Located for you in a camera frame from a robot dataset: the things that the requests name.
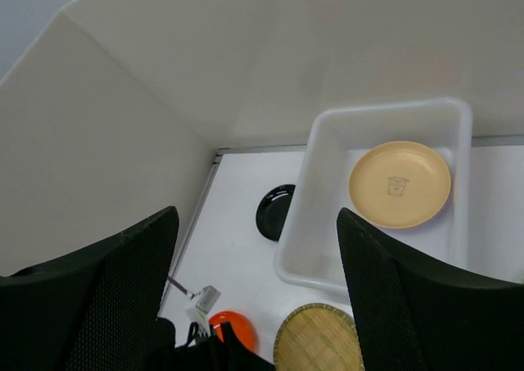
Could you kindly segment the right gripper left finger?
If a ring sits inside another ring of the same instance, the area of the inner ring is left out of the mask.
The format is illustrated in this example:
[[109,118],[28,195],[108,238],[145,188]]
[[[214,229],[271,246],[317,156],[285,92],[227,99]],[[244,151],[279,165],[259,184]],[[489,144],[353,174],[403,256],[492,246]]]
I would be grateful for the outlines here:
[[169,206],[2,278],[2,369],[166,369],[175,330],[159,311],[178,228]]

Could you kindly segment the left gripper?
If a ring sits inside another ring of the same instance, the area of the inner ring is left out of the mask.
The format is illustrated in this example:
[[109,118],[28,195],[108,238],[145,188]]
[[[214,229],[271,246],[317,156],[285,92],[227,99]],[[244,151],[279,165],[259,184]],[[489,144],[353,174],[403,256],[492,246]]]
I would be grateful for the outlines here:
[[176,330],[168,319],[157,320],[157,368],[159,370],[274,370],[275,366],[237,338],[230,323],[221,325],[224,339],[202,337],[201,326],[190,323],[187,340],[175,345]]

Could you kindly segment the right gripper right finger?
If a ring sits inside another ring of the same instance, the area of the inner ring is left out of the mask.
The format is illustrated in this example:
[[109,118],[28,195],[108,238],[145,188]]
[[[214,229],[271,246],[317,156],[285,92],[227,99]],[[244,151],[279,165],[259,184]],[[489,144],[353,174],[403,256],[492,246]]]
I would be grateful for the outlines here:
[[521,370],[523,286],[449,265],[343,208],[337,238],[367,370]]

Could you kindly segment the orange plate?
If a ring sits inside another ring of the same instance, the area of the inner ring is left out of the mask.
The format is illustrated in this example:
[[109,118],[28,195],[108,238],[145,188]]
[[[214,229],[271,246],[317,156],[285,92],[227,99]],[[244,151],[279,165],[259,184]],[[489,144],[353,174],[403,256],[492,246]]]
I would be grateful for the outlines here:
[[255,352],[257,345],[255,330],[250,320],[243,314],[233,310],[223,310],[210,316],[209,323],[221,342],[224,342],[221,325],[223,323],[230,323],[240,343],[246,349]]

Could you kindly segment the beige plate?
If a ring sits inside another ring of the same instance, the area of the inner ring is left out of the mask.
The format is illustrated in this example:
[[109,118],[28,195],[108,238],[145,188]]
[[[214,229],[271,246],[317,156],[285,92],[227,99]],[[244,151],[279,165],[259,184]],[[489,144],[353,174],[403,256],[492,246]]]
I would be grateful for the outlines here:
[[354,208],[382,228],[414,228],[433,219],[449,199],[452,177],[441,155],[421,143],[394,141],[366,152],[353,167]]

